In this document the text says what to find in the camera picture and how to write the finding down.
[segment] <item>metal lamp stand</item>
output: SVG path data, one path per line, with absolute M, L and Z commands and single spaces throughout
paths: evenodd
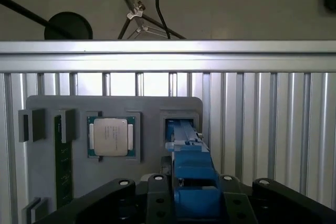
M 150 33 L 150 34 L 155 34 L 160 37 L 167 38 L 166 36 L 166 31 L 164 30 L 163 25 L 160 22 L 157 22 L 155 19 L 147 16 L 144 14 L 145 6 L 141 1 L 139 1 L 137 4 L 132 4 L 131 0 L 124 0 L 125 3 L 127 4 L 128 9 L 130 12 L 127 14 L 126 21 L 119 33 L 118 39 L 122 39 L 128 26 L 130 25 L 132 20 L 135 20 L 136 24 L 138 25 L 138 28 L 131 33 L 131 35 L 127 39 L 135 39 L 140 33 Z M 143 20 L 146 20 L 147 22 L 153 24 L 156 27 L 151 27 L 147 26 L 144 24 Z M 178 34 L 177 32 L 171 30 L 168 28 L 168 32 L 179 38 L 179 39 L 185 39 L 182 35 Z

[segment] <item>green circuit board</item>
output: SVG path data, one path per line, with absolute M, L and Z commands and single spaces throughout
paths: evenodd
M 62 143 L 61 116 L 54 118 L 55 124 L 55 167 L 56 167 L 56 208 L 59 209 L 73 200 L 72 185 L 72 143 Z

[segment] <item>ribbed metal wall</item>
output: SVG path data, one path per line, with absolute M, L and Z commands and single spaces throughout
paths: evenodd
M 1 187 L 1 199 L 17 198 L 13 211 L 27 204 L 17 114 L 34 94 L 198 97 L 218 171 L 248 185 L 273 178 L 336 207 L 336 73 L 0 74 L 0 162 L 9 167 L 1 176 L 17 188 L 10 197 Z

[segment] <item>metal enclosure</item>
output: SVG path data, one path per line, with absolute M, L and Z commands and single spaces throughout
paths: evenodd
M 0 222 L 28 204 L 30 95 L 193 96 L 216 169 L 336 207 L 335 41 L 0 42 Z

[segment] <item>gray fixture board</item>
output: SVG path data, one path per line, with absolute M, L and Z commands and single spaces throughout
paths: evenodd
M 73 120 L 66 119 L 66 124 L 76 127 L 77 138 L 65 140 L 72 142 L 75 198 L 118 177 L 139 181 L 144 174 L 159 172 L 161 157 L 168 155 L 164 137 L 166 119 L 192 119 L 195 127 L 202 129 L 203 105 L 200 99 L 193 97 L 29 97 L 26 110 L 38 109 L 45 110 L 45 122 L 40 124 L 46 128 L 46 138 L 27 141 L 29 201 L 34 197 L 47 197 L 49 212 L 56 210 L 53 121 L 54 116 L 64 114 L 65 110 L 75 111 Z M 135 117 L 135 157 L 103 157 L 101 161 L 88 158 L 87 117 L 99 114 L 108 118 Z

